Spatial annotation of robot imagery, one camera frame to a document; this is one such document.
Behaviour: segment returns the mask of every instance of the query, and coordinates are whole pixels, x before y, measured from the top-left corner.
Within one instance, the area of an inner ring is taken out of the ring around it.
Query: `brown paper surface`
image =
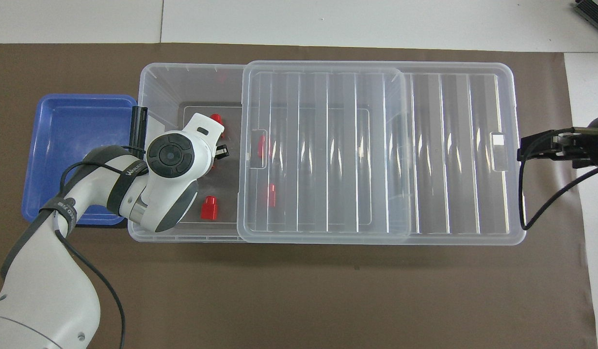
[[[561,53],[0,44],[0,267],[28,225],[21,199],[41,97],[137,97],[139,74],[151,62],[253,60],[502,62],[514,72],[522,136],[572,125]],[[529,211],[572,179],[567,164],[530,162]],[[596,347],[576,190],[554,204],[514,247],[138,243],[125,228],[77,228],[69,239],[121,296],[127,348]],[[89,348],[117,347],[115,303],[84,270],[102,309]]]

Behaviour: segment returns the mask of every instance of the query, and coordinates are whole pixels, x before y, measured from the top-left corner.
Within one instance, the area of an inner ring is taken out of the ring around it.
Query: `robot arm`
[[[120,146],[90,152],[6,257],[0,349],[87,347],[99,325],[98,297],[56,234],[66,237],[77,212],[94,204],[151,231],[172,228],[191,207],[197,179],[210,170],[223,130],[196,113],[182,131],[157,137],[146,162]]]

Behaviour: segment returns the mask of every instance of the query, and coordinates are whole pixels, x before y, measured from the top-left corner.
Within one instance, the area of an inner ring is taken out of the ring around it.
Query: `plastic storage box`
[[[176,228],[159,235],[131,223],[135,240],[513,245],[525,237],[514,81],[503,64],[155,63],[142,71],[139,102],[150,115],[147,140],[196,111],[226,115],[232,156],[201,179]],[[216,222],[198,218],[209,194],[219,197]]]

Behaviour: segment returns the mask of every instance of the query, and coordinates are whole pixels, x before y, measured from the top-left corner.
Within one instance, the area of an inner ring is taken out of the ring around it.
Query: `blue tray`
[[[128,145],[136,104],[129,95],[45,95],[38,102],[21,206],[25,219],[32,221],[57,194],[66,167],[97,146]],[[79,224],[114,225],[122,219],[91,206]]]

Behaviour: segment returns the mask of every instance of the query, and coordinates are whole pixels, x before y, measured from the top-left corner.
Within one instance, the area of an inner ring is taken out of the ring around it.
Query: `control button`
[[[177,176],[170,166],[164,165],[161,161],[153,161],[150,163],[150,169],[161,177],[173,178]]]
[[[159,159],[162,163],[168,166],[173,166],[179,163],[182,159],[182,152],[175,145],[166,145],[161,149]]]
[[[181,174],[187,172],[188,169],[191,168],[192,164],[193,164],[193,155],[184,154],[183,161],[180,163],[180,165],[176,166],[176,171],[178,172],[178,174],[181,175]]]
[[[169,137],[170,138],[170,142],[176,144],[177,146],[179,146],[180,148],[182,148],[182,150],[187,150],[187,149],[190,149],[192,147],[191,141],[189,141],[188,138],[184,137],[180,133],[170,133],[169,136],[170,136]]]
[[[164,145],[169,144],[167,137],[159,137],[155,139],[150,147],[148,148],[148,157],[155,158],[159,156],[159,151],[163,148]]]

